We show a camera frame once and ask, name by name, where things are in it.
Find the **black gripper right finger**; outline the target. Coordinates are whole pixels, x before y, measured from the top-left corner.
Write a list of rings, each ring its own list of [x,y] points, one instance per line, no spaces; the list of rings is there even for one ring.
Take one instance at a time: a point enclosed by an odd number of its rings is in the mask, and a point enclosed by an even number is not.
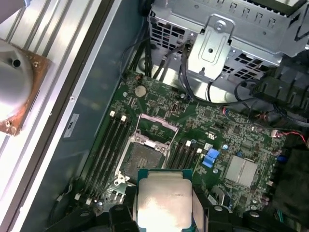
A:
[[[193,188],[194,232],[278,232],[279,222],[262,211],[249,210],[238,216],[222,205],[213,205]]]

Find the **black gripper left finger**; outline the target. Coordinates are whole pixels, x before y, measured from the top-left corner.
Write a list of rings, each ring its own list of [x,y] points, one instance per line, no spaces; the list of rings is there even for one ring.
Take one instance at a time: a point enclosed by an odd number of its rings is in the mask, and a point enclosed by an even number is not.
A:
[[[137,223],[127,206],[116,205],[70,232],[136,232]]]

